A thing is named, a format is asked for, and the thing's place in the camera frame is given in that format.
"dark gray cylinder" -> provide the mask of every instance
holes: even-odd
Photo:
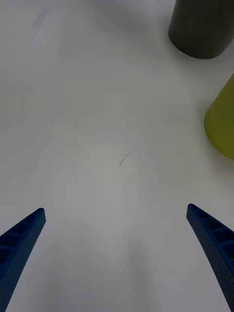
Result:
[[[191,57],[218,56],[234,38],[234,0],[176,0],[169,37]]]

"pencil mark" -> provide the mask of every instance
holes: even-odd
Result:
[[[122,159],[122,161],[119,163],[119,165],[121,166],[121,163],[123,163],[125,161],[125,159],[130,155],[131,153],[125,154],[124,158]]]

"white table surface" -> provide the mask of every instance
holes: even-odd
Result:
[[[8,312],[229,311],[186,209],[234,229],[234,162],[203,129],[234,45],[190,58],[174,2],[137,5],[0,4],[0,234],[47,218]]]

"yellow cup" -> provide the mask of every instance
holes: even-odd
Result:
[[[214,147],[234,159],[234,75],[206,112],[204,126]]]

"small scratch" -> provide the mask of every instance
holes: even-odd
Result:
[[[130,155],[131,153],[125,154],[124,158],[122,159],[122,161],[119,163],[119,165],[121,166],[121,163],[123,163],[125,161],[125,159]]]

